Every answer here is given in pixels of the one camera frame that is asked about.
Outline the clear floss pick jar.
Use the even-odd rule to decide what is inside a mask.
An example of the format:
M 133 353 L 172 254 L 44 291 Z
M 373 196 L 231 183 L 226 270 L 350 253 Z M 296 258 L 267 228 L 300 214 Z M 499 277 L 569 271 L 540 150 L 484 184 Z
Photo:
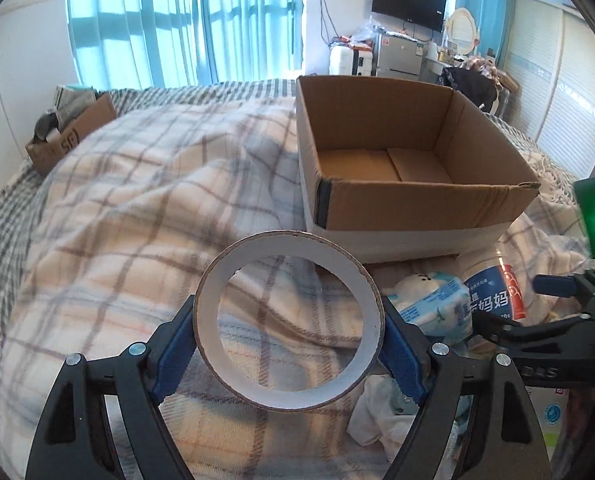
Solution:
M 472 311 L 484 311 L 512 321 L 525 318 L 521 285 L 503 244 L 462 252 L 457 263 L 462 282 L 470 293 Z

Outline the white lace cloth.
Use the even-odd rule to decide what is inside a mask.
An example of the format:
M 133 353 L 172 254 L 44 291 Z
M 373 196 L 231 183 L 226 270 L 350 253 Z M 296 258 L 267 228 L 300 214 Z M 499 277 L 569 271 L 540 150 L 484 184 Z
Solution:
M 371 375 L 363 383 L 347 433 L 360 446 L 380 443 L 386 460 L 393 462 L 419 412 L 391 376 Z

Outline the white tape roll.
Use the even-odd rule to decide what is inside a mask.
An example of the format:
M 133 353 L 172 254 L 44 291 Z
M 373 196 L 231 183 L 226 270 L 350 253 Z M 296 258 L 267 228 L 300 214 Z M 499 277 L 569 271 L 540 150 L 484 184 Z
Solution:
M 382 347 L 378 287 L 347 250 L 274 230 L 196 248 L 192 359 L 218 390 L 282 414 L 325 410 Z

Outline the amoxicillin medicine box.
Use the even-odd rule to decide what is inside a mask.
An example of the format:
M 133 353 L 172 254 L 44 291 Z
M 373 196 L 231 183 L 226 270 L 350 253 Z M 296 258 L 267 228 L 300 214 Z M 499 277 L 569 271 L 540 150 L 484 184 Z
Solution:
M 557 447 L 565 413 L 567 412 L 567 389 L 527 387 L 527 393 L 532 401 L 538 418 L 539 426 L 549 457 L 552 457 Z

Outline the blue white tissue pack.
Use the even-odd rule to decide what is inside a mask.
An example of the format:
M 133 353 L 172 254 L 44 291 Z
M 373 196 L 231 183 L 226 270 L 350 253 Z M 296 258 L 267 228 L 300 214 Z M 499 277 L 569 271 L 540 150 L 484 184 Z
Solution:
M 472 334 L 468 287 L 444 272 L 406 276 L 386 294 L 405 322 L 415 324 L 429 339 L 448 346 Z

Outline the white sliding wardrobe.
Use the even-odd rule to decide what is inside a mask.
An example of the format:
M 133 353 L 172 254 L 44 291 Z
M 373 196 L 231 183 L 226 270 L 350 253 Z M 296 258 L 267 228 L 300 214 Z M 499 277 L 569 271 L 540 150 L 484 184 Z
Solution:
M 514 0 L 503 70 L 519 85 L 506 122 L 574 177 L 595 170 L 595 35 L 578 13 Z

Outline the open cardboard box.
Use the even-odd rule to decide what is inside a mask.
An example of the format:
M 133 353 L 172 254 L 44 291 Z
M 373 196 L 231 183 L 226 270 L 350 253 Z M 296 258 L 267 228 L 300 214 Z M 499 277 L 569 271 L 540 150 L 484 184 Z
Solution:
M 295 105 L 307 229 L 363 263 L 494 245 L 538 196 L 524 157 L 455 90 L 302 76 Z

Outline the black clothes on chair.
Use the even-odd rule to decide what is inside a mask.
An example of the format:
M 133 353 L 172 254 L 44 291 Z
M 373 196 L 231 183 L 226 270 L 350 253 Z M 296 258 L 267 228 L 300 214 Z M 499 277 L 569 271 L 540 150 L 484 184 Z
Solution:
M 484 113 L 489 113 L 497 100 L 495 82 L 475 70 L 444 67 L 439 75 L 439 83 L 461 92 Z

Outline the grey checked bed sheet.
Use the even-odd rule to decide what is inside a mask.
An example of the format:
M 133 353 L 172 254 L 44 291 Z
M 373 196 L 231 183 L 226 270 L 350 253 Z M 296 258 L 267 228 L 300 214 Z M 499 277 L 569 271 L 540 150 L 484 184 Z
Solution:
M 302 225 L 296 84 L 113 90 L 116 119 L 0 198 L 0 460 L 20 469 L 64 358 L 113 356 L 193 292 L 196 248 Z

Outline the oval white mirror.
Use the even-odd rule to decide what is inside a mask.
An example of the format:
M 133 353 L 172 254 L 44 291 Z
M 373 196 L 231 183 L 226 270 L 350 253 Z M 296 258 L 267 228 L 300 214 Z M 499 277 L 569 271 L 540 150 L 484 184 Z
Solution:
M 471 54 L 480 42 L 480 33 L 467 8 L 458 8 L 445 24 L 446 37 L 460 55 Z

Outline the silver mini fridge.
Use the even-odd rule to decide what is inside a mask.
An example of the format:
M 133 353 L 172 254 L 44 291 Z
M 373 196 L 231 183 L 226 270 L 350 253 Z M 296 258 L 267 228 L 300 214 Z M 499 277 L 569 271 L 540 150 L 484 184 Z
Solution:
M 416 40 L 390 34 L 375 38 L 373 65 L 375 76 L 418 80 L 423 60 L 423 46 Z

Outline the white suitcase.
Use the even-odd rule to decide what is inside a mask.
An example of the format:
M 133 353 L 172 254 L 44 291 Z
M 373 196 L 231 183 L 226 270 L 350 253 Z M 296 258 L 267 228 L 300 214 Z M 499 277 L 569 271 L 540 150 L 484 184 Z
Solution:
M 369 77 L 372 75 L 372 52 L 337 44 L 330 48 L 328 73 L 335 76 Z

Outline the small cardboard box with items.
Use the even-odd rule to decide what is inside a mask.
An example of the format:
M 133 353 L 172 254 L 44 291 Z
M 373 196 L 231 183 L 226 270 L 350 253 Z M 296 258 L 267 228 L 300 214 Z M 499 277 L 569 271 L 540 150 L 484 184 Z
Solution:
M 52 107 L 37 120 L 34 136 L 25 146 L 32 166 L 41 177 L 47 177 L 86 136 L 116 117 L 107 92 L 59 84 Z

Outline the black wall television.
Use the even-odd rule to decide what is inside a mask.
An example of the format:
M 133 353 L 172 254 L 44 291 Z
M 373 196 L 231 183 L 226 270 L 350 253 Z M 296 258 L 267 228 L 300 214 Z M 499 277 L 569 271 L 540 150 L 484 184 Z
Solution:
M 433 32 L 443 29 L 447 0 L 372 0 L 371 11 Z

